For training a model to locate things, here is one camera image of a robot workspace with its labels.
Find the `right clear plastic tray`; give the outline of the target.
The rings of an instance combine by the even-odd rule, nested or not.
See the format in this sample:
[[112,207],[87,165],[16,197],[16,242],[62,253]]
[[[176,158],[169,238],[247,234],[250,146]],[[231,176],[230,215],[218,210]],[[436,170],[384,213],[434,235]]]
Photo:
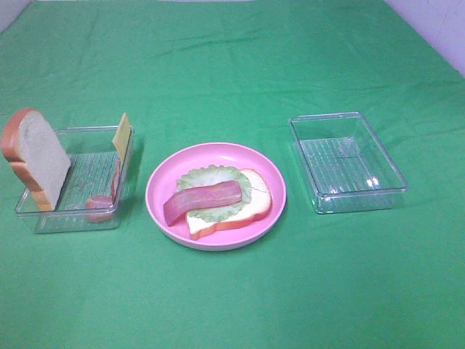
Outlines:
[[408,184],[359,112],[297,116],[294,152],[318,214],[399,208]]

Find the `clear plastic tray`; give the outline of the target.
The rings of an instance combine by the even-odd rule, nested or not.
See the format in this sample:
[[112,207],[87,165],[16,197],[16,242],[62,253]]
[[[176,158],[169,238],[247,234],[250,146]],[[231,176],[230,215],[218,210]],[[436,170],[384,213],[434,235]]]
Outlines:
[[294,152],[318,214],[399,208],[408,184],[359,112],[297,116]]
[[126,196],[126,172],[133,153],[134,128],[121,162],[116,199],[110,208],[113,217],[103,222],[89,222],[88,214],[106,212],[106,209],[86,209],[86,200],[96,195],[110,195],[110,184],[119,159],[112,143],[117,126],[71,127],[55,131],[70,158],[70,169],[62,186],[54,211],[40,211],[26,188],[15,214],[33,233],[67,233],[87,230],[107,230],[121,224],[119,206]]

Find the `yellow cheese slice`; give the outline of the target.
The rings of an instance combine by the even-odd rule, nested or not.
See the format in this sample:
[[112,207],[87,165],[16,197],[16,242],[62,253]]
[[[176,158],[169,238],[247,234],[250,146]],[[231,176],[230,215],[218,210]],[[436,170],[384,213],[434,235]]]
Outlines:
[[131,125],[127,113],[124,113],[118,124],[116,133],[112,139],[112,143],[118,153],[121,162],[124,162],[126,149],[131,135]]

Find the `green tablecloth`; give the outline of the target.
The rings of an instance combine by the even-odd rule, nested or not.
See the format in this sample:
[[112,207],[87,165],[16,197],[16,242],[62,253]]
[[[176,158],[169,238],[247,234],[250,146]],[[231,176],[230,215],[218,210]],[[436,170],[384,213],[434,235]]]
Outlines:
[[[1,120],[135,128],[119,228],[36,235],[1,163],[3,348],[462,348],[464,80],[382,1],[53,1],[1,35]],[[317,214],[289,120],[358,111],[406,178],[396,209]],[[255,148],[287,205],[208,253],[145,207],[158,164]]]

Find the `bread slice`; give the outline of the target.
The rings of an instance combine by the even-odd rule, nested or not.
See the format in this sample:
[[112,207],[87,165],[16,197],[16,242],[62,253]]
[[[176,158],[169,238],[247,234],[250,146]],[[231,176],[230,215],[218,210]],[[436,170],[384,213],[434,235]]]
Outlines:
[[34,108],[17,111],[2,132],[1,152],[39,210],[55,210],[70,158],[42,113]]
[[251,202],[245,205],[239,213],[219,222],[205,222],[199,218],[186,218],[191,239],[197,240],[217,230],[242,228],[266,216],[272,205],[272,196],[267,183],[262,176],[253,169],[239,170],[251,181]]

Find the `green lettuce leaf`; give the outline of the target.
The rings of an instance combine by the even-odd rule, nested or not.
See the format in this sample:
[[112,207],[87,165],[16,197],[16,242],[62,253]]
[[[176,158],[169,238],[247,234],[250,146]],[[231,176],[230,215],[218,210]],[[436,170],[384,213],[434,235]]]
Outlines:
[[199,218],[205,222],[219,222],[239,213],[251,202],[252,186],[250,179],[235,167],[217,166],[214,164],[200,169],[191,169],[177,180],[177,191],[188,188],[214,185],[229,180],[237,181],[242,192],[242,200],[235,204],[205,209],[194,209],[186,214],[186,218]]

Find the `left clear plastic tray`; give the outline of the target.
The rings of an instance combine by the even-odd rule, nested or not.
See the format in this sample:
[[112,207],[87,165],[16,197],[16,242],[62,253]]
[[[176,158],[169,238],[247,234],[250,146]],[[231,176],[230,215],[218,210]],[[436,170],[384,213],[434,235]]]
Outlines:
[[112,143],[117,126],[71,127],[55,131],[70,158],[70,169],[62,186],[54,211],[40,211],[26,188],[15,214],[33,233],[67,233],[87,230],[107,230],[121,224],[119,206],[126,196],[126,172],[133,153],[134,128],[121,162],[116,199],[110,208],[113,217],[103,222],[89,222],[88,214],[106,212],[106,209],[86,209],[86,200],[96,195],[110,195],[110,184],[119,159]]

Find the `bacon strip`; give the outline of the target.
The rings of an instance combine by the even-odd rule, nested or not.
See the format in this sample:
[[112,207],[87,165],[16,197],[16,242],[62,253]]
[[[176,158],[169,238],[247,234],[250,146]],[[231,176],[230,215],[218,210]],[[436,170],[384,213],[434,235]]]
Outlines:
[[228,180],[213,185],[186,188],[174,193],[164,204],[163,214],[168,226],[189,211],[218,209],[237,204],[242,200],[238,181]]
[[113,212],[110,210],[112,207],[117,194],[118,184],[119,184],[119,174],[120,174],[121,160],[118,159],[116,162],[115,172],[113,174],[113,179],[110,184],[110,195],[96,195],[86,200],[86,209],[106,209],[106,212],[98,212],[88,214],[86,219],[89,222],[103,222],[109,220],[113,217]]

